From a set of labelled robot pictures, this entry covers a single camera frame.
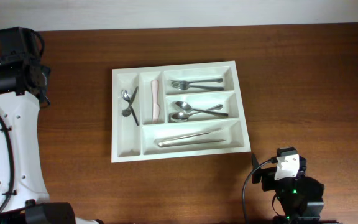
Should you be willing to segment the long steel tongs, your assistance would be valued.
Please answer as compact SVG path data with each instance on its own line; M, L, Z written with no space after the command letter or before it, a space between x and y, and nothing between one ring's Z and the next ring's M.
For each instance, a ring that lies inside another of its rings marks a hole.
M158 139L155 144L158 147L174 147L174 146L187 146L194 144L206 144L212 142L222 142L224 139L213 138L214 134L220 133L222 129L210 129L200 131L197 133L190 133L181 136L174 136L170 138Z

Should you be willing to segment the steel tablespoon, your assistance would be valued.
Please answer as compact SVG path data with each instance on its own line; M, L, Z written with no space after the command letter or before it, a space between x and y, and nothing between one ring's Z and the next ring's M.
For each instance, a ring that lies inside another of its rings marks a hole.
M210 114L210 115L218 116L218 117L222 117L222 118L228 118L229 117L228 113L217 112L216 110L207 111L207 109L194 108L189 103L187 103L185 101L176 101L173 104L179 111L184 112L186 114L195 111L195 112L206 113L206 114Z
M218 104L214 107L211 107L211 108L208 108L207 111L214 111L214 110L220 110L220 109L223 109L223 105L222 104ZM170 116L170 121L173 121L173 122L186 122L188 121L188 119L193 116L193 115L196 115L198 114L198 112L194 112L194 113L184 113L184 112L176 112L176 113L173 113L171 114Z

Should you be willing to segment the steel fork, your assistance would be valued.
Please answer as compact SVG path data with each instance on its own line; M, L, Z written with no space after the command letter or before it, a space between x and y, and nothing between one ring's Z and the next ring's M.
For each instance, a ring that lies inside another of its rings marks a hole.
M180 82L180 83L188 83L190 85L194 85L194 83L222 83L222 78L215 79L207 79L207 80L195 80L195 81L186 81L186 80L171 80L170 82Z
M190 85L188 83L180 83L180 82L170 82L170 86L179 90L188 90L189 88L198 88L202 90L210 90L210 91L223 91L223 87L214 87L214 86L198 86L198 85Z

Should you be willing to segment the pink plastic knife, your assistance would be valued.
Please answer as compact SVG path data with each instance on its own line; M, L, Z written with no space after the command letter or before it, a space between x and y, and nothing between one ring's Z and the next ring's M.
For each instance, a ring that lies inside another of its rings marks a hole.
M160 115L160 105L158 104L158 80L151 81L152 88L152 124L158 121Z

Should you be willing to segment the small dark teaspoon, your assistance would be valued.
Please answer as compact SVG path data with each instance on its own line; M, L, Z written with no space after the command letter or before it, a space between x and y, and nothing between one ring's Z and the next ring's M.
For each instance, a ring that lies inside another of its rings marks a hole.
M129 92L127 90L122 91L122 99L128 103L128 107L126 109L123 109L121 114L124 117L128 117L128 116L132 115L136 125L138 126L139 121L138 121L137 116L135 114L135 111L134 111L134 109L132 107L132 103L133 103L132 96L129 94Z

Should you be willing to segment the small steel teaspoon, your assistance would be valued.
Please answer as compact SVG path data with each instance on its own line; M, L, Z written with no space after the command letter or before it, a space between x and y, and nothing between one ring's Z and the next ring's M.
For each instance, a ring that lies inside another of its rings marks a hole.
M122 110L122 115L124 117L128 117L130 115L134 115L134 109L132 107L133 102L135 101L136 94L138 92L139 87L137 86L133 92L133 94L129 94L127 90L122 90L121 96L122 98L128 103L128 106L126 109Z

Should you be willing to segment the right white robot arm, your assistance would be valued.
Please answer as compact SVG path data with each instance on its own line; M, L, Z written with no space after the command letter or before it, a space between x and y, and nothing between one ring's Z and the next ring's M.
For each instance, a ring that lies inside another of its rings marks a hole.
M306 176L306 159L294 147L278 148L261 164L253 155L252 183L275 192L272 203L279 201L283 214L276 214L273 223L319 223L324 185Z

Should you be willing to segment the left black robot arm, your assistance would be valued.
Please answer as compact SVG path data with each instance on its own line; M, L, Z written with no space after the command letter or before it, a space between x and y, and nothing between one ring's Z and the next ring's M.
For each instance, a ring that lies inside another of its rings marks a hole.
M0 30L0 223L86 223L68 202L51 202L40 165L37 121L50 69L42 36Z

